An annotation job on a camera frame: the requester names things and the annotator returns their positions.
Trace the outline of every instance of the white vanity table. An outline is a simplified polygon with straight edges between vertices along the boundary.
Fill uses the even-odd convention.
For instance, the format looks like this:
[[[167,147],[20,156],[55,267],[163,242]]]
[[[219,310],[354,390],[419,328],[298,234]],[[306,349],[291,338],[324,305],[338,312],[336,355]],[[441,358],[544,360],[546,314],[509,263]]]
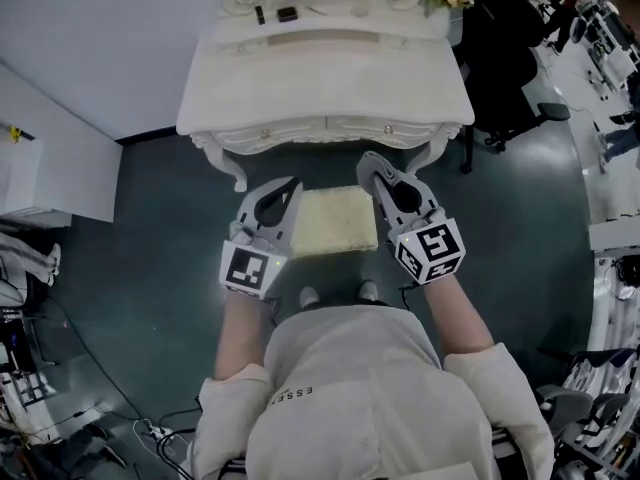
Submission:
[[[177,129],[235,176],[238,192],[247,178],[224,150],[253,155],[287,142],[363,139],[424,146],[408,166],[415,173],[474,120],[446,40],[446,9],[427,18],[420,0],[222,4],[198,43]],[[289,6],[298,19],[278,22],[276,11]]]

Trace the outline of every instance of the table leg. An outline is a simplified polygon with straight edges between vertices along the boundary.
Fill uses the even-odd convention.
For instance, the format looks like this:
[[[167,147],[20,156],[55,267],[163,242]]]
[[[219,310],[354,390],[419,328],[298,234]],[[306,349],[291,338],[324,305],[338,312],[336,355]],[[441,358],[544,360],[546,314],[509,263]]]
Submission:
[[[236,192],[247,191],[247,175],[237,163],[224,153],[224,148],[209,132],[199,132],[191,135],[193,144],[204,151],[207,160],[219,171],[230,174],[236,178],[234,190]]]
[[[449,140],[458,135],[460,128],[461,126],[457,124],[443,125],[422,151],[409,162],[407,174],[415,176],[418,169],[422,169],[440,158]]]

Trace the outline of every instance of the power strip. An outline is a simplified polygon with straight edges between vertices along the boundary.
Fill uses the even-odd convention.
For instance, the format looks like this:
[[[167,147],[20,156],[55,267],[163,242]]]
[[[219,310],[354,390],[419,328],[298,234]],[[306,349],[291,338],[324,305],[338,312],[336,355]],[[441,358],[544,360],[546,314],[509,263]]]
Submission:
[[[151,427],[149,427],[149,431],[151,432],[151,435],[153,436],[153,438],[158,442],[162,441],[169,434],[173,433],[173,430],[171,430],[170,428],[167,428],[167,427],[154,427],[154,426],[151,426]],[[175,436],[171,437],[167,441],[167,443],[171,444],[171,442],[174,439],[175,439]]]

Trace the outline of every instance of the white t-shirt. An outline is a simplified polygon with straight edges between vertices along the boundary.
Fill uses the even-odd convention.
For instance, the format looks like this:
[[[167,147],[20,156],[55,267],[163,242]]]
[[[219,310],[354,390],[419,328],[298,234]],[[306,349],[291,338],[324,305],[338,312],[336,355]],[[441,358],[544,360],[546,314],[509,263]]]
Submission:
[[[245,455],[250,479],[489,480],[492,425],[509,430],[530,478],[551,476],[551,433],[504,346],[449,355],[443,370],[400,309],[300,313],[274,331],[264,368],[205,380],[200,402],[185,462],[197,480]]]

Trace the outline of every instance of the yellow sticker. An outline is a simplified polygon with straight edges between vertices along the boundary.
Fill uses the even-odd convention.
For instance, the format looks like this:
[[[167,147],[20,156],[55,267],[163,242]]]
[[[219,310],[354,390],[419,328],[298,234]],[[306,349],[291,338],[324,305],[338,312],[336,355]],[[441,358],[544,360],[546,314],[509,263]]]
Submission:
[[[9,135],[11,135],[13,142],[17,143],[22,136],[22,130],[20,130],[20,128],[16,128],[15,126],[11,126],[9,128]]]

